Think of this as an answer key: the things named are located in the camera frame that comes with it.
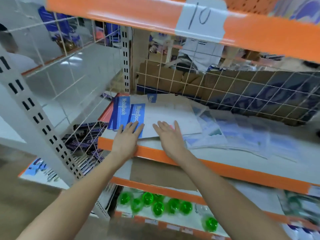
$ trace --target price tag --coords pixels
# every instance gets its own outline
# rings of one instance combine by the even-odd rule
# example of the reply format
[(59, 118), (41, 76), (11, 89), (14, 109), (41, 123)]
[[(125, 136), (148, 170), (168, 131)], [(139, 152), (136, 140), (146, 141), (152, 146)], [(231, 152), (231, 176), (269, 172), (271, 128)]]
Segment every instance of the price tag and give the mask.
[(188, 233), (188, 234), (193, 235), (193, 230), (192, 230), (192, 229), (185, 228), (185, 227), (182, 229), (182, 232), (185, 232), (185, 233)]
[(224, 236), (218, 236), (218, 235), (212, 235), (211, 239), (215, 239), (215, 240), (224, 240), (225, 237)]
[(175, 33), (219, 43), (225, 34), (224, 22), (230, 14), (224, 0), (186, 0)]
[(171, 230), (180, 231), (180, 227), (179, 226), (175, 226), (175, 225), (167, 224), (167, 228), (171, 229)]
[(130, 213), (122, 212), (122, 213), (121, 213), (121, 217), (132, 218), (132, 217), (133, 217), (133, 215), (132, 215), (132, 214), (130, 214)]
[(311, 185), (308, 191), (308, 195), (320, 197), (320, 187), (316, 185)]
[(158, 221), (157, 220), (145, 219), (144, 222), (158, 226)]

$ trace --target person's right hand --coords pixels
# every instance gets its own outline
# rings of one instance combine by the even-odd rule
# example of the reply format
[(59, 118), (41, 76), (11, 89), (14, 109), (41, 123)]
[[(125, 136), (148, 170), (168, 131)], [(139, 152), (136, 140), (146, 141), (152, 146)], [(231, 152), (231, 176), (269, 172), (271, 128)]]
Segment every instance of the person's right hand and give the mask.
[(153, 124), (153, 128), (160, 137), (161, 145), (168, 157), (174, 161), (181, 158), (187, 149), (184, 146), (183, 138), (177, 121), (174, 121), (175, 129), (172, 129), (167, 122), (158, 121), (158, 126)]

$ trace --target hand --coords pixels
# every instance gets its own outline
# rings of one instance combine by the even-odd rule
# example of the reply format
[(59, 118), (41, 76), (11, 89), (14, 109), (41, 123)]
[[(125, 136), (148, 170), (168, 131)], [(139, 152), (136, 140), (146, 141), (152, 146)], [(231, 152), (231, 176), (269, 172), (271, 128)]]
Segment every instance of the hand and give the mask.
[(123, 165), (127, 160), (133, 157), (135, 151), (137, 150), (137, 140), (140, 135), (144, 124), (140, 125), (136, 131), (134, 129), (137, 127), (138, 121), (128, 123), (124, 130), (122, 131), (123, 125), (120, 125), (119, 130), (113, 140), (111, 154), (113, 154), (117, 160), (119, 160), (120, 165)]
[(161, 145), (168, 157), (174, 161), (181, 158), (187, 149), (184, 146), (183, 138), (177, 121), (174, 121), (175, 129), (172, 129), (167, 122), (158, 121), (158, 125), (153, 124), (154, 130), (160, 137)]

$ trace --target forearm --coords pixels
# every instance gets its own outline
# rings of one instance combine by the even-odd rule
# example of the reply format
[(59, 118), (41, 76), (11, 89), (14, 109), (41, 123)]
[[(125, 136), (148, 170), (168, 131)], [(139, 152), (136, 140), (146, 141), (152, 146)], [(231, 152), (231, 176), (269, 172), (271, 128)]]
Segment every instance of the forearm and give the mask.
[(100, 165), (62, 193), (35, 218), (18, 240), (73, 239), (118, 167), (114, 154), (110, 153)]
[(290, 239), (276, 222), (190, 151), (186, 150), (175, 161), (197, 186), (231, 239)]

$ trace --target stack of notebooks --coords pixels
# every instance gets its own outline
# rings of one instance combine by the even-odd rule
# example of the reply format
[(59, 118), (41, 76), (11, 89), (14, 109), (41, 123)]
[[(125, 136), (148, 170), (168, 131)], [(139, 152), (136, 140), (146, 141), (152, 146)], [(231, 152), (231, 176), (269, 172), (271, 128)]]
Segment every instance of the stack of notebooks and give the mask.
[(139, 138), (157, 137), (152, 124), (166, 121), (180, 130), (188, 149), (220, 148), (242, 150), (263, 158), (277, 155), (298, 162), (301, 158), (297, 141), (289, 126), (259, 117), (246, 117), (207, 106), (175, 94), (116, 96), (108, 129), (138, 121), (145, 124)]

